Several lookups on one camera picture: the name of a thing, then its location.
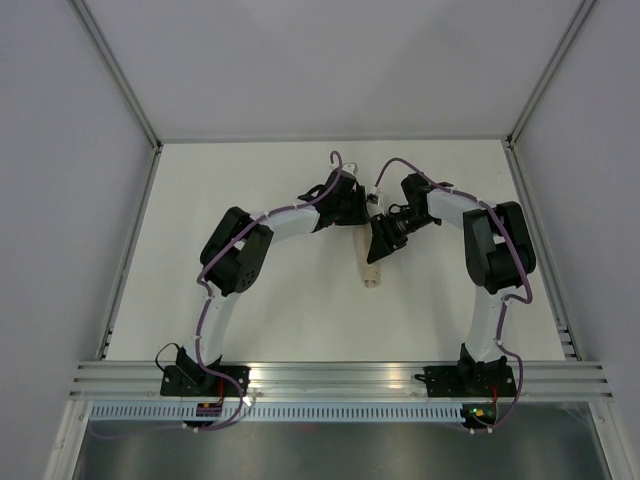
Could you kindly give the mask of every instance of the beige tube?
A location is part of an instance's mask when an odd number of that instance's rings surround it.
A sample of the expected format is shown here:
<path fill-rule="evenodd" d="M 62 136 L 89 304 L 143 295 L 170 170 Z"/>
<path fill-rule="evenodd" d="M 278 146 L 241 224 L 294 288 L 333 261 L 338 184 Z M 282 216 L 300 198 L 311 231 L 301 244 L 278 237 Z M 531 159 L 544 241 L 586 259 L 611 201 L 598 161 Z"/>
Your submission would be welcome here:
<path fill-rule="evenodd" d="M 356 248 L 356 261 L 360 278 L 367 288 L 375 288 L 380 285 L 380 265 L 367 263 L 367 255 L 371 246 L 371 225 L 359 225 L 353 228 L 353 245 Z"/>

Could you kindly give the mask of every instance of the black and white robotic arm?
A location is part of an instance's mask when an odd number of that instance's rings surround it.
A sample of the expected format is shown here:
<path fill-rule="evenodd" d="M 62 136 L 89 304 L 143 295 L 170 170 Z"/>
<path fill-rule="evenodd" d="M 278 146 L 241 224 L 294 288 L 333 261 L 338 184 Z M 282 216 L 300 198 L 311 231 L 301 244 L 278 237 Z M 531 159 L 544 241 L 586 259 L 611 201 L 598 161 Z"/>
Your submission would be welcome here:
<path fill-rule="evenodd" d="M 326 190 L 336 175 L 338 171 L 334 170 L 324 185 L 300 196 L 300 204 Z M 504 298 L 520 287 L 522 280 L 504 239 L 486 209 L 477 202 L 439 190 L 418 174 L 407 176 L 401 186 L 407 205 L 369 217 L 367 201 L 375 203 L 376 193 L 367 197 L 355 176 L 343 171 L 335 188 L 321 202 L 273 215 L 253 228 L 240 248 L 230 249 L 204 277 L 214 294 L 200 332 L 203 363 L 214 370 L 220 367 L 224 336 L 233 308 L 240 294 L 256 281 L 270 245 L 330 225 L 370 223 L 372 241 L 367 261 L 374 263 L 405 247 L 409 234 L 444 221 L 463 231 L 467 271 L 476 285 L 471 329 L 462 344 L 457 378 L 453 383 L 459 383 L 468 396 L 484 396 L 487 390 L 490 391 L 488 385 L 499 380 L 511 378 L 509 383 L 513 383 L 511 370 L 495 339 Z M 506 202 L 492 207 L 516 247 L 526 274 L 531 273 L 535 268 L 535 255 L 520 206 Z M 202 265 L 207 265 L 260 215 L 249 214 L 239 207 L 229 209 L 201 253 Z M 167 367 L 163 395 L 207 396 L 211 392 L 213 382 L 198 366 L 196 343 L 192 340 L 184 345 L 175 367 Z M 445 376 L 450 376 L 450 372 L 445 372 Z M 448 396 L 453 396 L 451 379 L 445 379 L 444 383 L 448 385 Z"/>

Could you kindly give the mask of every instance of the gray floor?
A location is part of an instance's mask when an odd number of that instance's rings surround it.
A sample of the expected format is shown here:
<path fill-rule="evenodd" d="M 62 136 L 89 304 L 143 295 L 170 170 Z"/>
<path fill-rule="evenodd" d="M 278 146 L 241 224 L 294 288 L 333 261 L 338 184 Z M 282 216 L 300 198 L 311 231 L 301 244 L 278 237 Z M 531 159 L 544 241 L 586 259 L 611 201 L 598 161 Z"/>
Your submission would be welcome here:
<path fill-rule="evenodd" d="M 437 424 L 239 423 L 126 440 L 87 436 L 76 479 L 602 479 L 606 473 L 584 411 L 517 407 L 492 435 Z M 149 422 L 98 422 L 103 434 Z"/>

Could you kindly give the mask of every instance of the ventilation grille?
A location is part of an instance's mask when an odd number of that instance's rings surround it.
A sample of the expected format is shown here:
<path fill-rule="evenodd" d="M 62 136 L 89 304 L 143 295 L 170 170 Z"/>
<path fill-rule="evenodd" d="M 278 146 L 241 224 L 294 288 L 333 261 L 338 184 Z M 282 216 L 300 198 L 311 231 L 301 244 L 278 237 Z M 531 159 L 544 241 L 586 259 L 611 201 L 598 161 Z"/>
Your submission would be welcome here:
<path fill-rule="evenodd" d="M 206 421 L 195 402 L 94 402 L 91 420 Z M 461 422 L 460 403 L 263 403 L 243 406 L 240 417 L 254 422 Z M 219 420 L 233 415 L 223 407 Z"/>

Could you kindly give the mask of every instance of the white tabletop surface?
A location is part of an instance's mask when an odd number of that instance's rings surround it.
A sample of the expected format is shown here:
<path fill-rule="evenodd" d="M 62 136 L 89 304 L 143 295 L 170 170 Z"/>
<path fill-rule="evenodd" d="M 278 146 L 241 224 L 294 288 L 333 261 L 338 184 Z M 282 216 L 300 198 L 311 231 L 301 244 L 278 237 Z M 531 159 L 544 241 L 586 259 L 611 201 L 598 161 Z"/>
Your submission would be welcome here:
<path fill-rule="evenodd" d="M 166 343 L 192 337 L 204 298 L 195 283 L 198 258 L 224 212 L 290 204 L 325 182 L 331 150 L 356 162 L 367 186 L 386 160 L 401 156 L 484 200 L 517 200 L 497 140 L 165 145 L 107 358 L 151 360 Z M 399 164 L 389 169 L 387 205 L 403 203 L 400 181 L 408 173 Z M 381 286 L 364 288 L 350 227 L 274 245 L 238 302 L 225 360 L 456 360 L 474 304 L 462 232 L 429 225 L 381 270 Z M 539 271 L 530 279 L 534 303 L 512 305 L 505 344 L 528 360 L 562 360 Z"/>

